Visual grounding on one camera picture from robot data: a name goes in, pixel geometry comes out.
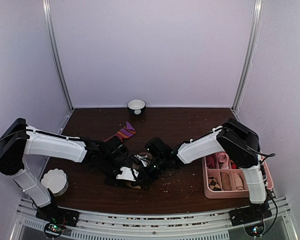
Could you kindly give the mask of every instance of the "wooden tabletop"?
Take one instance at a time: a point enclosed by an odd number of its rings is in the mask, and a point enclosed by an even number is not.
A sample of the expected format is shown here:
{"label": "wooden tabletop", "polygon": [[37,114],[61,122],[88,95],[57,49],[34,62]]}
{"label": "wooden tabletop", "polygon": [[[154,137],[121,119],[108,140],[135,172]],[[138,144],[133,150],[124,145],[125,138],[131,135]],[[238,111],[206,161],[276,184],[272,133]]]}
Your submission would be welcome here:
{"label": "wooden tabletop", "polygon": [[[63,134],[105,140],[128,121],[136,135],[124,141],[131,154],[145,152],[145,144],[160,137],[172,148],[184,140],[199,137],[233,117],[227,108],[147,108],[132,116],[126,108],[76,109]],[[170,170],[151,184],[150,190],[112,187],[95,169],[69,160],[51,158],[45,169],[63,169],[68,175],[66,193],[56,198],[61,207],[117,214],[177,214],[228,209],[248,205],[248,198],[208,199],[204,193],[201,160],[174,174]]]}

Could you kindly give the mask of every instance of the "black and white bowl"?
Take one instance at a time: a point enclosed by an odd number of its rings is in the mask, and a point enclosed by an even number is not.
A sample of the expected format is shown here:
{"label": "black and white bowl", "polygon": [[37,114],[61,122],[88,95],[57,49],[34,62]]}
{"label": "black and white bowl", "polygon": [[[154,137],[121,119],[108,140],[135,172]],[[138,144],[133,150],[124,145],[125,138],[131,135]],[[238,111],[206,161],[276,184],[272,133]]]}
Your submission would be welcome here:
{"label": "black and white bowl", "polygon": [[146,102],[140,99],[134,99],[128,102],[128,110],[132,115],[143,114],[146,110]]}

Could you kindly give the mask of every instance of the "pink organizer tray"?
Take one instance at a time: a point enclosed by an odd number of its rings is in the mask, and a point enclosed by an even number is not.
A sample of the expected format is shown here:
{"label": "pink organizer tray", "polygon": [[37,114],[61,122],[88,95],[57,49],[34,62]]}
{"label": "pink organizer tray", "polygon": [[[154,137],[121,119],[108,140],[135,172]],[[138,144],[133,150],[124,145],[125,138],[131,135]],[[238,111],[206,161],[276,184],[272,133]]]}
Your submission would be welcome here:
{"label": "pink organizer tray", "polygon": [[[269,171],[269,168],[267,166],[267,163],[265,162],[264,164],[264,169],[267,175],[267,182],[268,186],[267,189],[271,190],[274,188],[274,182],[272,181],[271,174]],[[244,173],[241,169],[231,169],[231,166],[229,166],[230,169],[219,169],[218,164],[216,164],[217,168],[207,168],[207,162],[206,158],[204,157],[202,159],[202,171],[203,171],[203,185],[204,185],[204,195],[208,199],[234,199],[234,198],[248,198],[249,197],[249,190],[248,190],[248,185],[246,183],[246,179],[244,176]],[[228,174],[230,178],[230,184],[232,190],[225,191],[222,188],[222,182],[221,182],[221,173],[226,173]],[[243,188],[244,190],[236,190],[235,186],[235,180],[233,177],[233,174],[236,173],[240,176],[243,182]],[[208,184],[208,177],[215,177],[218,183],[221,186],[221,191],[212,191],[209,188]]]}

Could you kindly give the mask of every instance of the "white plastic part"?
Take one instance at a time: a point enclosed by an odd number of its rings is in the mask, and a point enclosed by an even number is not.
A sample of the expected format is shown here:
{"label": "white plastic part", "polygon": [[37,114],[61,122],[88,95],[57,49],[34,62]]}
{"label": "white plastic part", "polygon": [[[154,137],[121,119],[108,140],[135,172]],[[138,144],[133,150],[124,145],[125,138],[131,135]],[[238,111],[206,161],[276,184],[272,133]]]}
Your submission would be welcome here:
{"label": "white plastic part", "polygon": [[68,186],[68,178],[63,170],[56,168],[49,170],[43,175],[41,183],[47,189],[50,189],[55,196],[61,196],[66,192],[65,188]]}
{"label": "white plastic part", "polygon": [[217,141],[217,135],[221,131],[221,129],[218,129],[220,127],[217,127],[216,131],[214,131],[214,128],[213,132],[207,136],[191,140],[190,143],[183,143],[178,149],[178,158],[184,164],[189,164],[210,154],[224,152],[225,150]]}
{"label": "white plastic part", "polygon": [[241,168],[241,170],[248,185],[250,202],[252,204],[263,204],[267,198],[267,193],[260,164],[250,168]]}
{"label": "white plastic part", "polygon": [[[131,169],[129,167],[123,166],[120,168],[120,170],[122,171],[122,173],[118,174],[116,176],[116,179],[127,180],[127,181],[132,181],[132,182],[136,181],[134,176],[132,175]],[[139,172],[137,170],[133,170],[133,171],[134,171],[134,175],[136,177],[138,177]]]}
{"label": "white plastic part", "polygon": [[29,171],[26,164],[24,169],[19,170],[12,178],[24,193],[30,196],[35,204],[42,208],[51,202],[50,194],[41,182]]}
{"label": "white plastic part", "polygon": [[36,132],[40,130],[33,126],[28,126],[27,129],[31,129],[33,132],[26,132],[30,138],[26,141],[24,154],[68,159],[76,163],[81,163],[86,156],[86,144],[83,141],[71,141],[68,139],[41,134]]}

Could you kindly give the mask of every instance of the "white wall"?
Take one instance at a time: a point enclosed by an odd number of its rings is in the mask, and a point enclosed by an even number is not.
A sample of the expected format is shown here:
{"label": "white wall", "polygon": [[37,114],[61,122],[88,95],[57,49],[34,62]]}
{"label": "white wall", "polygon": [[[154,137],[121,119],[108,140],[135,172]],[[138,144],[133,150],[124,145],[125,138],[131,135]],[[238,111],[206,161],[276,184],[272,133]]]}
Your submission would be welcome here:
{"label": "white wall", "polygon": [[264,1],[240,120],[260,136],[280,196],[300,230],[300,0]]}
{"label": "white wall", "polygon": [[230,107],[254,0],[54,0],[58,50],[75,107]]}
{"label": "white wall", "polygon": [[[68,114],[53,62],[41,0],[0,0],[0,136],[18,117],[58,132]],[[30,164],[38,172],[43,159]],[[21,198],[0,173],[0,240]]]}

